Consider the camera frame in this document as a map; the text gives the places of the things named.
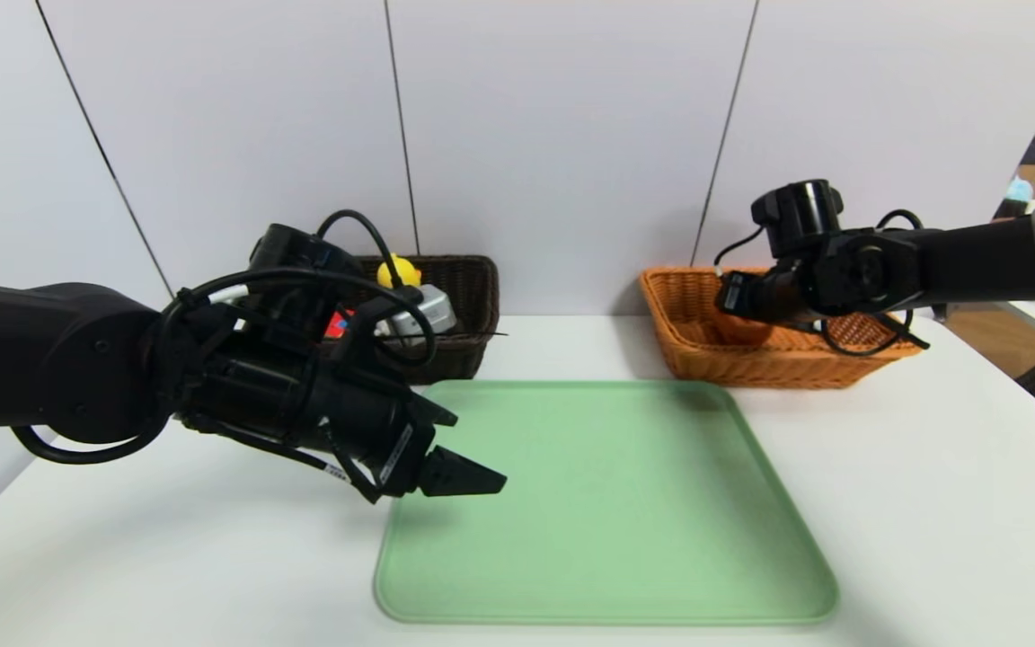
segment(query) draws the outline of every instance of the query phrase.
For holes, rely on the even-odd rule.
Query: plastic tray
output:
[[[730,394],[701,382],[442,382],[439,442],[501,494],[394,502],[375,576],[415,623],[810,623],[837,585]]]

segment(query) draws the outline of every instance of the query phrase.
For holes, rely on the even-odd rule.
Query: yellow rubber duck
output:
[[[403,284],[414,287],[422,284],[422,271],[415,269],[413,262],[408,262],[406,259],[394,254],[391,254],[390,258],[393,261],[394,269],[397,269],[398,275],[402,275]],[[378,267],[378,286],[390,288],[390,290],[393,288],[393,283],[390,280],[390,269],[386,267],[384,262]]]

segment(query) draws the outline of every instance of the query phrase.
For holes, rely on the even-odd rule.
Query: robotic arm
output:
[[[356,212],[334,214],[323,233],[339,216],[358,218],[390,258]],[[162,312],[90,284],[0,288],[0,425],[41,459],[87,464],[140,450],[176,415],[189,429],[328,471],[371,503],[415,489],[427,496],[500,492],[504,475],[442,446],[426,453],[435,425],[457,419],[415,394],[385,361],[420,364],[436,350],[418,308],[422,294],[400,278],[394,284],[386,290],[363,278],[356,259],[320,236],[271,225],[248,270],[182,290]],[[219,302],[218,291],[241,287],[245,297]],[[354,310],[326,357],[317,343],[357,288],[377,296]],[[402,312],[425,336],[420,360],[374,336],[378,321]],[[120,445],[58,449],[33,425],[81,443]],[[300,447],[332,453],[339,466]]]
[[[826,180],[775,189],[752,203],[776,265],[722,275],[719,310],[769,324],[938,303],[1035,300],[1035,213],[963,229],[922,229],[908,210],[876,228],[841,229],[841,194]],[[886,229],[904,217],[916,229]]]

